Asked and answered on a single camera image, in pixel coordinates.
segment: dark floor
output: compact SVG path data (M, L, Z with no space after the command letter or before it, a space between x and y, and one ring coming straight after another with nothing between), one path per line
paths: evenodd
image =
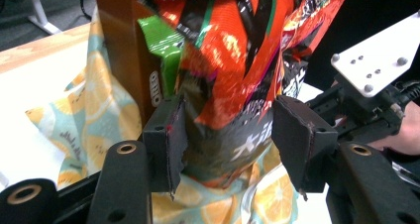
M83 2L85 11L92 14L96 1ZM90 22L81 11L80 0L41 0L41 4L50 23L62 31ZM49 35L28 20L32 10L30 0L4 0L0 12L0 52Z

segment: snack bag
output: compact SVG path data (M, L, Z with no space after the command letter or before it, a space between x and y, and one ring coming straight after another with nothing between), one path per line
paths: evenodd
M184 173L228 187L269 147L272 100L297 95L304 58L343 0L139 1L185 37L177 84L186 100Z

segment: patterned cloth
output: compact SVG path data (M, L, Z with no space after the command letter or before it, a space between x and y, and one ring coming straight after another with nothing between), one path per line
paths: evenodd
M64 96L27 111L40 131L66 154L58 188L99 171L107 149L142 132L139 109L112 76L99 21L91 24L87 64ZM297 193L271 144L226 189L208 188L182 174L174 201L153 193L154 223L291 223Z

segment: lemon print fabric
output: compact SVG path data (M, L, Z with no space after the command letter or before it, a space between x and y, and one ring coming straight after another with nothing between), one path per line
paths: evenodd
M85 69L60 99L27 111L27 116L65 154L58 188L100 171L112 145L139 138L139 107L110 73L96 19L91 23ZM154 223L292 223L297 215L296 192L286 172L270 175L280 163L271 144L227 188L209 188L181 174L173 200L168 193L152 194ZM254 196L245 198L253 186ZM244 205L251 207L249 215L244 216Z

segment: human hand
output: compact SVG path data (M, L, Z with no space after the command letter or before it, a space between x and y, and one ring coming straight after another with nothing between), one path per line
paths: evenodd
M405 117L402 119L399 133L369 145L379 150L390 148L405 155L420 155L420 107L414 102L409 102L405 107Z

